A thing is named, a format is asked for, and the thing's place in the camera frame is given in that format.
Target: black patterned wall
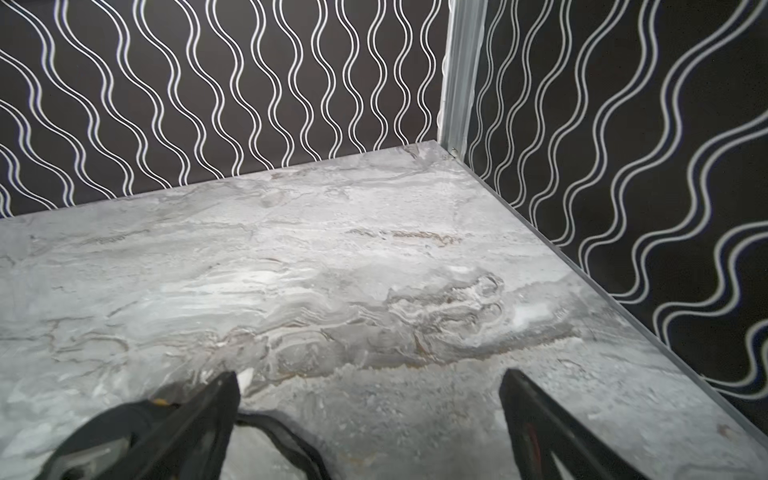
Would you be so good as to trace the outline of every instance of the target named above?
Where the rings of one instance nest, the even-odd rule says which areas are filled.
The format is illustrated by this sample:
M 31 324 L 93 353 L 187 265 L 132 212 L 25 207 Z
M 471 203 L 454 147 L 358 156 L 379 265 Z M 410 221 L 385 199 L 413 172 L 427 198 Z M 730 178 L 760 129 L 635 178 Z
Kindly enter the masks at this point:
M 467 163 L 768 432 L 766 0 L 491 0 Z
M 436 137 L 443 0 L 0 0 L 0 216 Z

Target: marble surface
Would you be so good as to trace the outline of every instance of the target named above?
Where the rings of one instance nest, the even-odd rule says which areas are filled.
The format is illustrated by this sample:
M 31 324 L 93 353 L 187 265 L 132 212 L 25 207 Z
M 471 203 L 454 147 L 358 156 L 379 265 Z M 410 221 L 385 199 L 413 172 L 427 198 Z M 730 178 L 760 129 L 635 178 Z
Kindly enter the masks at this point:
M 0 222 L 0 478 L 91 416 L 236 370 L 336 478 L 517 478 L 522 368 L 650 478 L 768 456 L 427 142 Z M 302 478 L 236 429 L 223 478 Z

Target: white marble streak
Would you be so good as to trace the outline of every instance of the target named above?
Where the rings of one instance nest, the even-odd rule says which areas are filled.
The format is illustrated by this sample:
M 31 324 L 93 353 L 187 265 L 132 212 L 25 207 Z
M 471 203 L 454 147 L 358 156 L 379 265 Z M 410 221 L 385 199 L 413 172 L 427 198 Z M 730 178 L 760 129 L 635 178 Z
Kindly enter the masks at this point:
M 514 478 L 496 393 L 513 366 L 651 478 L 768 472 L 434 142 L 3 220 L 0 360 L 0 478 L 222 369 L 338 478 Z M 296 477 L 281 465 L 238 429 L 223 476 Z

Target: gray marble vein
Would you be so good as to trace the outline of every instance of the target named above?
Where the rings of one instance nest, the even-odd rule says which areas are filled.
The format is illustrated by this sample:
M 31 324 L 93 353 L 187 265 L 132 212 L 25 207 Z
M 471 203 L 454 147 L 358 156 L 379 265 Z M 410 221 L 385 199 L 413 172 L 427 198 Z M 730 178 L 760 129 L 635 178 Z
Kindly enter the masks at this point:
M 768 456 L 436 143 L 0 222 L 0 478 L 232 369 L 337 478 L 516 478 L 526 371 L 651 478 Z M 236 429 L 224 478 L 302 478 Z

